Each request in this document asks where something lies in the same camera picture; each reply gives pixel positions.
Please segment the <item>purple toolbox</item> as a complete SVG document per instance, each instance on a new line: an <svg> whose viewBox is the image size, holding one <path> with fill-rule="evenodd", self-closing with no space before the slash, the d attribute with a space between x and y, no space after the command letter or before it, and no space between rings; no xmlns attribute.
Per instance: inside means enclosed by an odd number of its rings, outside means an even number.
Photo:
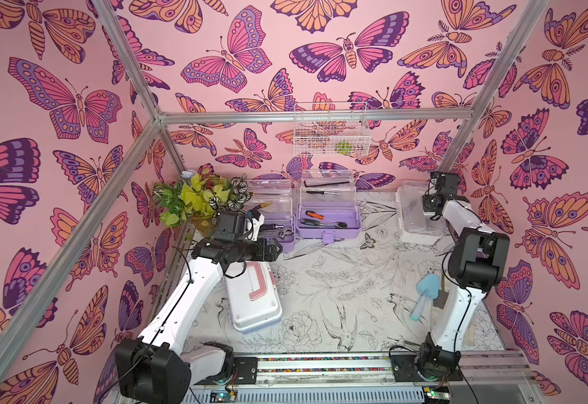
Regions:
<svg viewBox="0 0 588 404"><path fill-rule="evenodd" d="M265 176L248 181L248 187L252 198L246 208L258 211L262 219L258 239L277 241L284 253L291 253L296 243L292 183Z"/></svg>
<svg viewBox="0 0 588 404"><path fill-rule="evenodd" d="M361 233L357 189L351 172L337 169L303 171L298 195L294 224L301 239L314 239L324 244L332 244L355 239ZM315 211L337 222L345 222L348 227L304 227L299 221L311 219L305 215L307 210Z"/></svg>

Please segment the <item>blue white toolbox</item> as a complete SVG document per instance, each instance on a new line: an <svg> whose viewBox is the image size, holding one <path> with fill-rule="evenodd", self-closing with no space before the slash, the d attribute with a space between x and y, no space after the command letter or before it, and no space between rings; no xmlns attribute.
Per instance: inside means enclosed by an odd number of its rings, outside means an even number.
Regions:
<svg viewBox="0 0 588 404"><path fill-rule="evenodd" d="M247 262L230 267L226 278L230 321L239 333L252 333L282 319L282 304L275 276L266 262Z"/></svg>

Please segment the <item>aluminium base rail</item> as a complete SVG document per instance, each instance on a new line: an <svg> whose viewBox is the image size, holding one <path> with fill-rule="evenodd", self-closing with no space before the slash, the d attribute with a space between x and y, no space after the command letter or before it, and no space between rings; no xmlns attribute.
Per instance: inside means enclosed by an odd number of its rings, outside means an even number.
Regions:
<svg viewBox="0 0 588 404"><path fill-rule="evenodd" d="M407 350L239 353L220 382L193 384L184 403L546 403L522 355L470 351L449 376L423 378Z"/></svg>

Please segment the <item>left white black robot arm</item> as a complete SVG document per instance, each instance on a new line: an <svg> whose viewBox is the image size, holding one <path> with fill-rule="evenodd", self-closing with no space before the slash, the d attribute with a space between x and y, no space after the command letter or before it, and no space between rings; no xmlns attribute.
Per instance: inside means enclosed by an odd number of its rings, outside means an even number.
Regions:
<svg viewBox="0 0 588 404"><path fill-rule="evenodd" d="M227 396L241 372L233 348L207 342L184 355L198 314L215 287L224 281L233 328L253 332L282 318L282 303L270 264L283 247L259 236L265 215L224 211L210 237L201 239L186 259L186 274L159 313L136 338L124 338L115 349L121 396L139 403L181 403L191 387L203 381L222 384Z"/></svg>

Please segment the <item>green handled ratchet tool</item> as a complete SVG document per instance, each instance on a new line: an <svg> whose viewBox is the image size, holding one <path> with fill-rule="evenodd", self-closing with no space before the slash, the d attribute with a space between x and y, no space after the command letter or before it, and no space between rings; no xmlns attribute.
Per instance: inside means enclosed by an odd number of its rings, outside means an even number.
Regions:
<svg viewBox="0 0 588 404"><path fill-rule="evenodd" d="M348 227L348 225L345 222L324 223L312 219L301 219L299 223L304 227L328 227L338 229L346 229Z"/></svg>

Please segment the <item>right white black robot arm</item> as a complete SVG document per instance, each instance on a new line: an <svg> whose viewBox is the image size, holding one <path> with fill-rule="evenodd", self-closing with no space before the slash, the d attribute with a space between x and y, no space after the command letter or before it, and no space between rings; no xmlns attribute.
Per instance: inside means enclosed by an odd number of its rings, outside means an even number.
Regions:
<svg viewBox="0 0 588 404"><path fill-rule="evenodd" d="M427 381L445 380L456 372L467 328L479 304L504 276L510 244L507 235L479 218L468 199L457 193L458 185L457 174L432 172L422 197L430 219L445 220L456 235L442 262L443 276L451 287L447 303L442 318L420 345L416 360L418 373Z"/></svg>

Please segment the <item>potted green plant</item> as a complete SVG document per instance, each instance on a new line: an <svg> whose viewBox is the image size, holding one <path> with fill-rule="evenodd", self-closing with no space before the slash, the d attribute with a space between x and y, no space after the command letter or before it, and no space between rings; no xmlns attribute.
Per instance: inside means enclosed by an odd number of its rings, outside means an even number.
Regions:
<svg viewBox="0 0 588 404"><path fill-rule="evenodd" d="M169 228L191 224L202 237L213 234L223 212L240 212L252 197L245 176L190 172L175 183L154 186L154 201L164 209L161 222Z"/></svg>

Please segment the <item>white clear-lid toolbox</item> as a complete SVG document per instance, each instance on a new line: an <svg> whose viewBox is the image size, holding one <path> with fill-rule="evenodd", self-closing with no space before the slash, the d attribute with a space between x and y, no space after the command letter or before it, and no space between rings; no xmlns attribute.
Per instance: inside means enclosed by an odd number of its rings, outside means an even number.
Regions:
<svg viewBox="0 0 588 404"><path fill-rule="evenodd" d="M424 212L422 197L428 190L427 183L405 180L396 192L398 211L398 235L401 242L432 246L447 234L443 219L430 220Z"/></svg>

